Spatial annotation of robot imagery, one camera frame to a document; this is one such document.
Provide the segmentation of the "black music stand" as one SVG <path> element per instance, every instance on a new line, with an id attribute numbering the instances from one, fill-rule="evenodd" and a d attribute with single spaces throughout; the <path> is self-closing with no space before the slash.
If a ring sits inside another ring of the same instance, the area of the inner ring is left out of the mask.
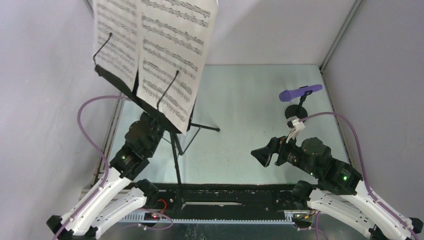
<path id="1" fill-rule="evenodd" d="M 145 124 L 143 124 L 144 127 L 148 127 L 147 135 L 150 136 L 152 139 L 159 142 L 159 132 L 161 130 L 169 132 L 170 134 L 170 144 L 172 146 L 172 152 L 173 152 L 173 159 L 174 159 L 174 166 L 176 171 L 176 177 L 177 177 L 177 197 L 179 198 L 179 201 L 181 203 L 185 203 L 185 200 L 183 199 L 183 185 L 181 181 L 181 175 L 180 175 L 180 169 L 179 169 L 179 163 L 178 163 L 178 157 L 177 155 L 183 155 L 183 151 L 181 148 L 181 144 L 178 140 L 177 134 L 180 134 L 181 131 L 179 131 L 166 117 L 165 115 L 159 111 L 159 106 L 161 103 L 163 103 L 163 99 L 168 93 L 169 89 L 174 85 L 174 82 L 179 76 L 180 71 L 176 70 L 175 75 L 172 79 L 172 81 L 167 85 L 167 88 L 160 93 L 159 99 L 157 100 L 156 107 L 152 107 L 149 104 L 147 104 L 144 100 L 138 98 L 134 93 L 134 90 L 130 90 L 123 81 L 118 78 L 116 75 L 112 74 L 111 72 L 105 70 L 103 67 L 101 67 L 98 64 L 95 64 L 94 70 L 98 73 L 100 77 L 103 77 L 105 80 L 107 80 L 109 83 L 111 83 L 114 87 L 116 87 L 118 90 L 122 91 L 123 95 L 121 96 L 124 100 L 129 100 L 134 102 L 136 105 L 138 105 L 140 108 L 143 109 L 143 111 L 149 116 L 149 121 Z"/>

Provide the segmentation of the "sheet music page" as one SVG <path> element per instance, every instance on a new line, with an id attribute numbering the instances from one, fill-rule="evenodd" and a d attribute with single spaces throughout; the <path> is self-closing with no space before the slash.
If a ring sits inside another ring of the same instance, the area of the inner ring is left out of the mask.
<path id="1" fill-rule="evenodd" d="M 93 13 L 93 61 L 132 91 L 139 64 L 137 2 L 94 0 Z"/>
<path id="2" fill-rule="evenodd" d="M 216 0 L 138 2 L 136 95 L 182 134 L 188 131 L 217 13 Z"/>

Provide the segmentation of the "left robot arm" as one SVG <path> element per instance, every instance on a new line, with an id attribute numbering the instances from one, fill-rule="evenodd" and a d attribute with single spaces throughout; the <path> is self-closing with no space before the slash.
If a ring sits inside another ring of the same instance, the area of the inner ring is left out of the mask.
<path id="1" fill-rule="evenodd" d="M 69 212 L 51 216 L 46 224 L 58 240 L 98 240 L 111 226 L 136 209 L 153 208 L 158 188 L 140 180 L 129 193 L 113 198 L 147 167 L 165 128 L 146 112 L 132 123 L 125 143 L 110 161 L 108 171 Z"/>

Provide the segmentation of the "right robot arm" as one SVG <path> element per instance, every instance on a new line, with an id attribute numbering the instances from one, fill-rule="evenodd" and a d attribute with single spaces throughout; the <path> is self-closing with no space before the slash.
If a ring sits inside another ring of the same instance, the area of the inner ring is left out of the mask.
<path id="1" fill-rule="evenodd" d="M 275 165 L 289 163 L 317 179 L 316 185 L 297 182 L 290 196 L 297 209 L 307 206 L 318 210 L 370 240 L 410 240 L 423 230 L 422 220 L 383 207 L 381 198 L 368 193 L 362 175 L 350 164 L 333 158 L 331 148 L 317 137 L 305 139 L 301 146 L 286 136 L 273 137 L 250 154 L 264 167 L 277 154 Z"/>

